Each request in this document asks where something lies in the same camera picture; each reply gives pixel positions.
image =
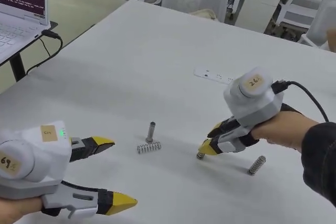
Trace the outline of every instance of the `laptop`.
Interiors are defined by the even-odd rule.
[[[0,0],[0,63],[49,28],[47,0]]]

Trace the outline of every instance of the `laptop keyboard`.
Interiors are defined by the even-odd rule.
[[[37,27],[22,28],[8,26],[0,23],[0,54],[9,49],[11,46],[24,41],[36,32]]]

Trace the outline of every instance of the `black cord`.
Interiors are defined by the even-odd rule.
[[[305,86],[301,85],[300,83],[298,83],[296,81],[276,81],[272,84],[271,87],[273,89],[274,94],[278,94],[278,93],[281,93],[281,92],[285,91],[286,89],[288,89],[288,87],[290,85],[294,85],[294,86],[297,86],[300,89],[302,89],[307,94],[307,96],[309,96],[309,98],[313,101],[313,103],[317,106],[317,108],[321,112],[324,120],[326,122],[329,122],[327,114],[325,113],[321,104],[316,100],[316,98],[312,95],[312,93],[309,92],[309,90]]]
[[[56,55],[58,55],[58,53],[62,50],[63,48],[63,40],[62,38],[57,34],[54,33],[53,31],[49,31],[49,30],[44,30],[42,31],[42,35],[49,37],[49,38],[53,38],[53,39],[58,39],[60,41],[60,46],[58,48],[58,50],[56,51],[56,53],[54,53],[53,55],[51,55],[49,58],[41,61],[40,63],[32,66],[31,68],[29,68],[26,72],[26,75],[29,74],[29,72],[31,72],[34,68],[38,68],[39,66],[41,66],[42,64],[46,63],[48,60],[52,59],[53,57],[55,57]]]
[[[315,103],[315,105],[317,106],[317,108],[319,109],[319,111],[321,112],[324,120],[326,122],[329,122],[329,119],[327,117],[327,114],[325,113],[324,109],[322,108],[321,104],[316,100],[316,98],[312,95],[312,93],[309,92],[309,90],[301,85],[300,83],[296,82],[296,81],[288,81],[288,84],[289,85],[294,85],[294,86],[297,86],[299,87],[300,89],[302,89],[306,94],[307,96],[309,96],[309,98],[313,101],[313,103]]]
[[[50,53],[49,53],[49,51],[48,51],[48,49],[47,49],[47,47],[46,47],[46,44],[44,44],[44,41],[43,41],[41,38],[40,38],[40,40],[41,40],[41,42],[42,42],[42,44],[43,44],[44,49],[47,51],[49,57],[51,57],[51,55],[50,55]]]

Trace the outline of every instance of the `white cabinet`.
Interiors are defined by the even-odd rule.
[[[245,0],[235,26],[263,33],[280,0]]]

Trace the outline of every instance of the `metal bolt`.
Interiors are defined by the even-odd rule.
[[[149,129],[148,129],[148,136],[146,138],[146,142],[147,143],[153,143],[153,135],[154,135],[154,130],[155,130],[155,122],[151,122],[151,124],[149,125]]]
[[[265,162],[266,162],[265,156],[258,157],[258,159],[253,163],[253,165],[247,171],[247,174],[251,176],[255,175]]]

